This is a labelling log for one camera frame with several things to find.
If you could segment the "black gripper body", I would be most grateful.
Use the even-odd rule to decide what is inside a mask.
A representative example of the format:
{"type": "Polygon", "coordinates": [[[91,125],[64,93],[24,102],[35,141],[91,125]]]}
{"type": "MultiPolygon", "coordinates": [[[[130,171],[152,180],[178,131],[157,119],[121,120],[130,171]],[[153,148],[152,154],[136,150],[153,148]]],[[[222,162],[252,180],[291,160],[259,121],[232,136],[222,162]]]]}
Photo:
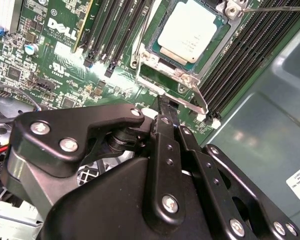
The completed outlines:
{"type": "Polygon", "coordinates": [[[55,132],[35,134],[14,129],[6,156],[10,188],[34,204],[44,218],[40,240],[173,240],[172,234],[186,220],[186,185],[182,173],[181,147],[175,136],[153,143],[149,130],[98,130],[88,144],[92,147],[78,162],[69,162],[54,151],[61,141],[55,132]],[[74,187],[79,163],[135,152],[97,178],[74,187]],[[34,167],[39,181],[25,176],[13,162],[34,167]],[[65,167],[71,176],[58,177],[65,167]]]}

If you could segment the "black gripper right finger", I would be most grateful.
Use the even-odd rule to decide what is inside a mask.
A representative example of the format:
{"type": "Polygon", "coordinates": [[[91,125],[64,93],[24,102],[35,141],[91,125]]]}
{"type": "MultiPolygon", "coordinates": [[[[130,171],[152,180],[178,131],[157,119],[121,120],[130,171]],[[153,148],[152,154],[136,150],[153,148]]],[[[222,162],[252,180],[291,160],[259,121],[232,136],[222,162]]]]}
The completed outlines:
{"type": "Polygon", "coordinates": [[[300,240],[295,223],[213,144],[179,125],[186,218],[173,240],[300,240]]]}

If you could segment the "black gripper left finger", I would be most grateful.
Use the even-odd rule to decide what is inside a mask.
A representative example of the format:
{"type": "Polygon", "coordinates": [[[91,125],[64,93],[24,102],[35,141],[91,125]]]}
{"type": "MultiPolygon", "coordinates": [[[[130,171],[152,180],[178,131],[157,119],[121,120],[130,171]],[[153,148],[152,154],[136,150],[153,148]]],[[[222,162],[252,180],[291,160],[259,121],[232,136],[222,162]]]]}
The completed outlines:
{"type": "Polygon", "coordinates": [[[27,112],[11,133],[11,174],[45,227],[179,227],[186,217],[177,110],[157,99],[27,112]]]}

